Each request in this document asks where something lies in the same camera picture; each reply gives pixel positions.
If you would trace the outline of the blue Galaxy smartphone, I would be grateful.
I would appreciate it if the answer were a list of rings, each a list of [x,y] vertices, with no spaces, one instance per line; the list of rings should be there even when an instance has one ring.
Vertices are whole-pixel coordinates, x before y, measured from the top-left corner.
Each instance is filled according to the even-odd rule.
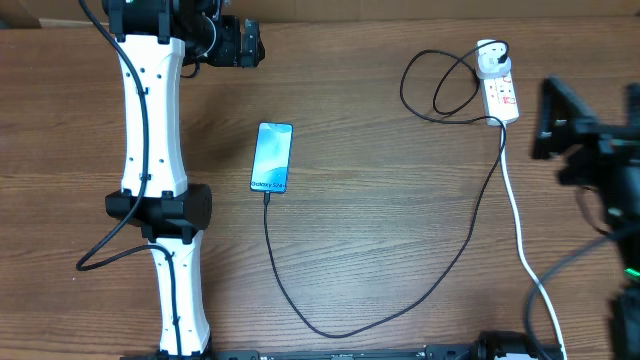
[[[263,122],[259,125],[250,178],[252,191],[286,192],[292,143],[291,124]]]

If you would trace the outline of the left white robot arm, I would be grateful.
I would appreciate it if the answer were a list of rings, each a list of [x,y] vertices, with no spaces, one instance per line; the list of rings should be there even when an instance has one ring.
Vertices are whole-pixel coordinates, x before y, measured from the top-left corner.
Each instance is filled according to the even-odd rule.
[[[182,69],[255,68],[265,57],[260,27],[221,12],[219,1],[102,4],[118,53],[125,97],[126,158],[119,190],[105,199],[120,226],[140,229],[158,279],[162,329],[155,359],[211,359],[200,253],[212,192],[189,181],[181,147]]]

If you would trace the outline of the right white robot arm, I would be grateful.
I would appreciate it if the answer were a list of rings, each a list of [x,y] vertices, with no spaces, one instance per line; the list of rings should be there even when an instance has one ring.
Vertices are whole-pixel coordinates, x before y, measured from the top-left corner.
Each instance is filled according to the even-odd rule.
[[[609,232],[566,256],[539,278],[545,283],[585,253],[615,243],[630,278],[611,302],[610,338],[616,359],[639,357],[639,85],[626,87],[627,123],[610,125],[556,76],[541,84],[531,157],[549,160],[567,152],[558,171],[564,186],[591,187],[602,203]]]

